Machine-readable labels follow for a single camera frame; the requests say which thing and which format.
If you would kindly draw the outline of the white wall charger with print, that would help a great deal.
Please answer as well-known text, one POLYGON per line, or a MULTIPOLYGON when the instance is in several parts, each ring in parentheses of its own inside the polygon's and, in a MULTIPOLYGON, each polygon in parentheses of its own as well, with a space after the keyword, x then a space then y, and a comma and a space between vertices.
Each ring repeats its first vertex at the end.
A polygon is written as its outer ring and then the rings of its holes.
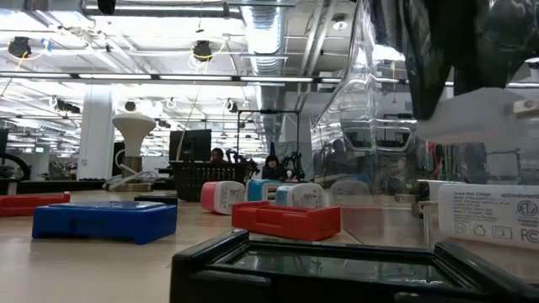
POLYGON ((420 179, 407 189, 443 236, 539 250, 539 185, 420 179))

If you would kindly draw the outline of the blue white charger cube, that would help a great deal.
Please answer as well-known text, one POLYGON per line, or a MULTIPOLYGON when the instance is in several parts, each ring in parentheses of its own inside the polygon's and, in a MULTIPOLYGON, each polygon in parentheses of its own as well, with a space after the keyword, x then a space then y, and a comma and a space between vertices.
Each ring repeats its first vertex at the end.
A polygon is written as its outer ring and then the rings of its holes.
POLYGON ((321 209, 326 203, 319 184, 286 183, 276 190, 275 205, 321 209))

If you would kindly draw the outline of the small blue charger cube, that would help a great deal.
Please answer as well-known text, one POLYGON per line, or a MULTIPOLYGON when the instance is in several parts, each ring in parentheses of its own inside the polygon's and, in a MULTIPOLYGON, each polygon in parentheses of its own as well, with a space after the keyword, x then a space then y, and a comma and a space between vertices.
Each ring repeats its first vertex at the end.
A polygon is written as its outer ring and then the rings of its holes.
POLYGON ((273 202, 275 200, 276 191, 281 185, 281 181, 272 179, 249 180, 246 184, 246 200, 248 202, 263 200, 273 202))

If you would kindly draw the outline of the red digital display case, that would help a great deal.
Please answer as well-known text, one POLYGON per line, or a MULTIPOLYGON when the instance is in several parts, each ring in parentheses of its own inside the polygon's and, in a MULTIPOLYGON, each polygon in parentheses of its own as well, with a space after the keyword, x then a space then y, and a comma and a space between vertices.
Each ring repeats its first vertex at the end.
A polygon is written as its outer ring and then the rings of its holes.
POLYGON ((341 208, 278 206, 269 201, 232 206, 232 226, 262 235, 317 242, 341 231, 341 208))
POLYGON ((33 215, 35 208, 68 203, 71 193, 42 195, 0 195, 0 216, 33 215))

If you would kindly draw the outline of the pink white charger cube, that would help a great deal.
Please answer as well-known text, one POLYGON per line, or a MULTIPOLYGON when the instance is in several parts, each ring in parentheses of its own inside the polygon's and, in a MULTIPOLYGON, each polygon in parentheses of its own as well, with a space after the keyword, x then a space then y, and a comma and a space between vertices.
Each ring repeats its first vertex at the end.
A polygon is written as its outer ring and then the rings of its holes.
POLYGON ((206 182, 200 192, 200 204, 204 210, 230 215, 232 206, 244 201, 245 186, 236 181, 206 182))

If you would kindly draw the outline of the black digital display case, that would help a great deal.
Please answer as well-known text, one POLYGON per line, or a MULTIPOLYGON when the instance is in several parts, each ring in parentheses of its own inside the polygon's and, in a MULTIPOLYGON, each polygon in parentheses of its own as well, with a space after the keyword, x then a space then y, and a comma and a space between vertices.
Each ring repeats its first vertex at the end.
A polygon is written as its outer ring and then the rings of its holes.
POLYGON ((539 303, 539 287, 451 242, 432 250, 252 240, 176 253, 170 303, 539 303))

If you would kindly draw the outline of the blue plastic case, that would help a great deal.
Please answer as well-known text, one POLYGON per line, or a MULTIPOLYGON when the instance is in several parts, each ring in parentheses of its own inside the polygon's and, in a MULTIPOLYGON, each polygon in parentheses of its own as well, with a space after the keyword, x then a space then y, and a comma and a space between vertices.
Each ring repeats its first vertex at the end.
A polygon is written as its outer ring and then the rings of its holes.
POLYGON ((35 209, 32 237, 129 240, 138 245, 176 232, 178 207, 151 201, 77 201, 35 209))

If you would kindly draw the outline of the clear plastic bin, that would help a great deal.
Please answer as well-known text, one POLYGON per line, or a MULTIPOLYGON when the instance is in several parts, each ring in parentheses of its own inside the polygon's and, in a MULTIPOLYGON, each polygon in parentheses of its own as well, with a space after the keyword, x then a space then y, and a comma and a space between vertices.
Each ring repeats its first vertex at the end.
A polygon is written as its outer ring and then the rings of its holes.
MULTIPOLYGON (((445 1, 453 24, 439 102, 460 95, 456 66, 471 53, 472 5, 445 1)), ((539 98, 539 56, 526 60, 504 89, 539 98)), ((447 145, 418 138, 417 122, 403 52, 403 0, 358 0, 348 65, 312 130, 316 177, 328 196, 342 180, 366 183, 373 196, 370 205, 340 206, 344 230, 368 245, 433 247, 449 240, 539 284, 539 250, 443 236, 437 213, 421 209, 407 189, 420 179, 539 185, 539 118, 517 138, 447 145)))

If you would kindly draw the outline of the LED light bar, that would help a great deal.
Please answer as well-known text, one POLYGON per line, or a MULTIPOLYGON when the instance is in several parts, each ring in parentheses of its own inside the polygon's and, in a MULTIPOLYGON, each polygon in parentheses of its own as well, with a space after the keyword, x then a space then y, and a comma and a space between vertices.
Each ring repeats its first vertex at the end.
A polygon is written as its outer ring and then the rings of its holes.
POLYGON ((176 81, 176 82, 270 82, 270 83, 327 83, 337 84, 335 77, 281 77, 281 76, 238 76, 202 74, 119 74, 119 73, 59 73, 59 72, 0 72, 0 77, 62 79, 62 80, 107 80, 107 81, 176 81))

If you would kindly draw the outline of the black computer monitor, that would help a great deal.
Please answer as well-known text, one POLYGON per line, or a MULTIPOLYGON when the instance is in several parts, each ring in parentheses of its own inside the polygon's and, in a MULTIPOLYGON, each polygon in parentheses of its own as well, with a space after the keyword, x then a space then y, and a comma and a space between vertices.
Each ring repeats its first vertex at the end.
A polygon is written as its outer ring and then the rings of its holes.
POLYGON ((209 162, 211 160, 211 130, 175 130, 169 133, 169 160, 209 162))

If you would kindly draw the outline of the white bulb lamp metal base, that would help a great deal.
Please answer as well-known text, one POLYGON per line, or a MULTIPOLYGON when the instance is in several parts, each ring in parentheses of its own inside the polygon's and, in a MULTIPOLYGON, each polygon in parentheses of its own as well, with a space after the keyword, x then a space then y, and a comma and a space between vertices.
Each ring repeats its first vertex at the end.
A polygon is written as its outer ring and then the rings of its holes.
POLYGON ((156 121, 144 114, 129 112, 116 114, 112 123, 122 134, 124 149, 122 162, 115 156, 121 175, 110 180, 109 191, 151 191, 157 174, 142 167, 141 145, 156 127, 156 121))

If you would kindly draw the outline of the black metal stand frame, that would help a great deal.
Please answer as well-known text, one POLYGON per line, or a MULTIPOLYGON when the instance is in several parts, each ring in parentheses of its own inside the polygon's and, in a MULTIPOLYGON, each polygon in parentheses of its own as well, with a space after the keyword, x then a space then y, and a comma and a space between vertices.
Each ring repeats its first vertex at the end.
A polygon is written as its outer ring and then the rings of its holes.
POLYGON ((280 164, 287 172, 292 172, 291 177, 297 181, 305 178, 302 170, 302 155, 300 153, 300 112, 297 110, 278 109, 245 109, 237 112, 237 150, 239 150, 240 125, 246 120, 242 119, 243 113, 248 113, 250 117, 256 114, 264 125, 264 138, 269 146, 269 155, 277 155, 276 142, 288 144, 296 143, 296 150, 281 159, 280 164))

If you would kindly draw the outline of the black aluminium table frame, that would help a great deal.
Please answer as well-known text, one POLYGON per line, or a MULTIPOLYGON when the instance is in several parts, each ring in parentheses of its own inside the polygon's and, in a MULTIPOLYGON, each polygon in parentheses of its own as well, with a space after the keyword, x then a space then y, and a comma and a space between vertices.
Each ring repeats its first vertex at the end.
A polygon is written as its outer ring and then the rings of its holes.
MULTIPOLYGON (((104 179, 83 181, 23 181, 17 184, 16 194, 44 194, 64 191, 85 191, 102 189, 104 179)), ((171 181, 156 182, 154 190, 174 190, 175 185, 171 181)), ((0 194, 8 194, 8 183, 0 182, 0 194)))

